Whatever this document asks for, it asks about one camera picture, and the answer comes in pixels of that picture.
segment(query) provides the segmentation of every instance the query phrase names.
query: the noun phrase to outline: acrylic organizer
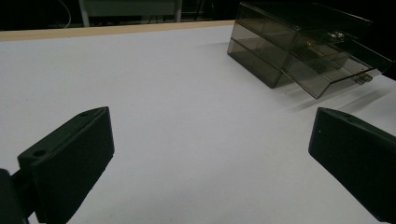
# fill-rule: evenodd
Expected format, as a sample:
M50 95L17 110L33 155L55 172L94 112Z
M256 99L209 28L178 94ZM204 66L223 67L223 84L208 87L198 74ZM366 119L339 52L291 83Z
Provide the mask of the acrylic organizer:
M227 53L270 88L296 82L318 99L393 64L359 43L371 24L316 3L242 2Z

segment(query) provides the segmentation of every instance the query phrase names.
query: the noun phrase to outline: white cable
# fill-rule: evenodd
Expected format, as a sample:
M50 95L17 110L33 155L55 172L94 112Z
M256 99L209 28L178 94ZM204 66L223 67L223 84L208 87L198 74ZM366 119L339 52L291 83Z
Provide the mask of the white cable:
M69 8L67 8L67 6L64 4L64 2L62 2L61 0L58 0L58 1L64 6L64 8L67 11L67 14L69 14L69 22L64 27L64 29L65 29L65 28L67 28L70 25L70 22L72 21L72 15L70 14Z

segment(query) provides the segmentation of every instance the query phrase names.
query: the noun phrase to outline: transparent drawer box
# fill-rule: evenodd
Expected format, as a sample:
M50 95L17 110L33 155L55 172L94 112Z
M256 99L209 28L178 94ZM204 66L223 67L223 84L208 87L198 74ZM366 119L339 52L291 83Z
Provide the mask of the transparent drawer box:
M371 22L312 3L241 3L227 53L271 88L318 99L364 84L393 62L358 41Z

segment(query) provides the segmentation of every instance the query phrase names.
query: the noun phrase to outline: black object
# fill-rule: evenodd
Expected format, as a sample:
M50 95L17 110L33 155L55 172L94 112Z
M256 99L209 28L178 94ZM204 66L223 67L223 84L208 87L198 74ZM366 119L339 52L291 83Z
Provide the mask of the black object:
M21 169L0 169L0 223L66 223L114 154L108 107L74 116L18 156Z
M396 223L396 137L364 120L318 108L309 153L376 219Z

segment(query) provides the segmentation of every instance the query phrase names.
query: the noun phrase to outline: white tabletop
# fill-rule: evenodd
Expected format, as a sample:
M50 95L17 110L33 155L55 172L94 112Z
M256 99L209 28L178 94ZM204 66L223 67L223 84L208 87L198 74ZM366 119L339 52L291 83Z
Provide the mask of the white tabletop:
M116 152L69 223L377 223L308 143L319 106L396 134L396 82L270 89L227 55L232 28L0 42L0 167L107 105Z

